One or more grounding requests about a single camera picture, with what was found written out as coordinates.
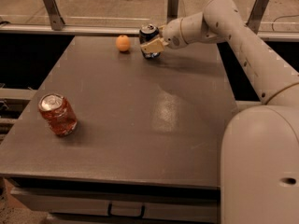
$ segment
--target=black cable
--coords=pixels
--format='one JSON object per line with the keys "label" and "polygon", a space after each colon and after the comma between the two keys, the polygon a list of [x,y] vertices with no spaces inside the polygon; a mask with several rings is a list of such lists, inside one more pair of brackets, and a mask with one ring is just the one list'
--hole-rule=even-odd
{"label": "black cable", "polygon": [[290,15],[290,16],[281,16],[281,17],[278,17],[278,18],[275,18],[272,22],[272,31],[275,32],[274,30],[274,23],[278,20],[278,19],[284,19],[284,18],[294,18],[294,17],[299,17],[299,14],[297,15]]}

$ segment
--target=screw hole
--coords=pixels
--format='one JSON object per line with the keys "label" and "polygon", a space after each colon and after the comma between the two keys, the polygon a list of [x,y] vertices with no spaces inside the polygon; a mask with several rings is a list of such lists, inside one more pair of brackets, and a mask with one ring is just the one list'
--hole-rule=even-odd
{"label": "screw hole", "polygon": [[291,178],[291,177],[281,178],[280,181],[283,184],[290,185],[290,186],[295,185],[297,183],[297,180],[295,178]]}

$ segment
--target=black can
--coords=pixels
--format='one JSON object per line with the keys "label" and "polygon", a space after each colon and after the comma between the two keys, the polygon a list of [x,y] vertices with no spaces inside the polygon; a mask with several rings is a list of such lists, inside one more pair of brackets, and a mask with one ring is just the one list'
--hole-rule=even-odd
{"label": "black can", "polygon": [[[159,28],[154,25],[146,25],[142,26],[142,28],[139,30],[139,42],[140,45],[144,44],[146,42],[151,41],[155,36],[159,35]],[[141,50],[142,55],[147,58],[156,58],[160,55],[160,52],[157,53],[145,53],[143,50]]]}

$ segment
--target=can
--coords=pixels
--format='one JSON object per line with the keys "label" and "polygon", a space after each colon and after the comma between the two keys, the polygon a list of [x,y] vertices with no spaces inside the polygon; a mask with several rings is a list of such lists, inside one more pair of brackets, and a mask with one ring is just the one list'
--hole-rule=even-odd
{"label": "can", "polygon": [[[142,26],[141,29],[139,30],[139,42],[140,44],[144,44],[146,42],[151,41],[155,36],[159,35],[159,28],[149,24],[146,26]],[[160,55],[160,52],[157,53],[145,53],[143,50],[141,50],[142,55],[147,58],[156,58]]]}
{"label": "can", "polygon": [[38,103],[38,110],[50,129],[58,136],[72,133],[77,126],[76,115],[65,97],[57,93],[50,93],[42,97]]}

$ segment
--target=drawer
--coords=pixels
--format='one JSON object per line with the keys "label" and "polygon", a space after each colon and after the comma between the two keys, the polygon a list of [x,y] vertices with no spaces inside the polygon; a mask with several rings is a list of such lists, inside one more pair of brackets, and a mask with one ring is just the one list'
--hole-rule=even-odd
{"label": "drawer", "polygon": [[147,203],[105,199],[88,191],[15,188],[11,194],[31,210],[102,217],[179,220],[217,223],[217,202],[193,204]]}

